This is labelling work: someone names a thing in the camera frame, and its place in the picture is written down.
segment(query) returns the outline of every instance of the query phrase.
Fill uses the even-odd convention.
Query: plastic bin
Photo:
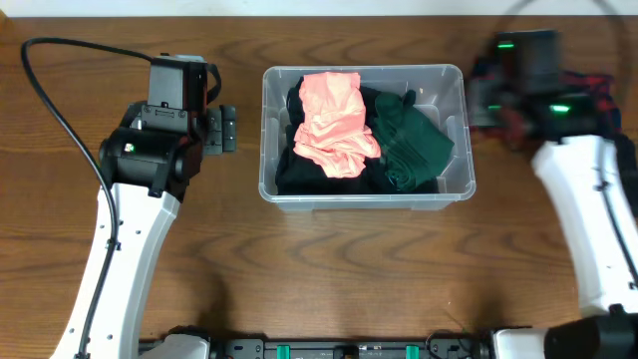
[[[380,91],[404,95],[417,92],[415,108],[423,111],[454,141],[450,162],[437,178],[438,194],[277,195],[275,173],[286,147],[288,90],[303,75],[322,72],[357,72],[361,83]],[[463,73],[454,65],[327,66],[268,69],[263,75],[259,193],[283,210],[320,208],[411,208],[439,210],[470,198],[477,189],[470,145]]]

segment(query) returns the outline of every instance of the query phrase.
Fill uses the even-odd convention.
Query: wooden table
[[[638,25],[627,18],[638,45]],[[283,213],[257,192],[261,79],[274,65],[451,63],[468,71],[497,19],[19,19],[0,34],[0,357],[48,357],[89,253],[98,183],[37,99],[20,64],[28,37],[95,41],[147,54],[203,55],[237,107],[237,153],[206,158],[170,230],[141,336],[199,324],[217,337],[424,337],[435,329],[555,325],[578,317],[569,253],[528,159],[474,143],[478,190],[439,212]],[[557,28],[568,68],[615,74],[602,17],[527,17]],[[32,63],[90,149],[145,99],[148,64],[66,46]],[[638,77],[632,79],[636,94]],[[624,109],[638,136],[638,105]]]

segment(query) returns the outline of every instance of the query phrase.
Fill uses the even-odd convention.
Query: black garment
[[[305,114],[303,105],[299,99],[299,89],[303,82],[303,77],[297,85],[288,91],[286,108],[290,117],[290,125],[286,131],[286,145],[279,159],[275,184],[277,184],[279,195],[298,194],[393,194],[399,193],[395,186],[386,177],[385,165],[380,159],[366,158],[366,167],[361,174],[353,179],[333,179],[328,178],[321,166],[312,160],[301,157],[292,150],[295,147],[295,134],[299,125],[303,124]],[[361,87],[361,95],[366,107],[366,125],[370,127],[377,117],[375,100],[381,94],[380,91]],[[437,181],[425,182],[414,192],[416,193],[438,193]]]

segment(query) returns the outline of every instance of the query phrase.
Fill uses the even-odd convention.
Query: pink cloth
[[[321,166],[329,178],[355,178],[365,157],[381,156],[379,144],[365,125],[366,107],[359,74],[304,76],[299,98],[304,123],[295,134],[294,152]]]

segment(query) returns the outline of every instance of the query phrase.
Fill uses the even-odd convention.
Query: white wall
[[[638,0],[607,0],[638,15]],[[500,15],[518,0],[0,0],[8,16]],[[535,0],[521,15],[599,15],[592,0]]]

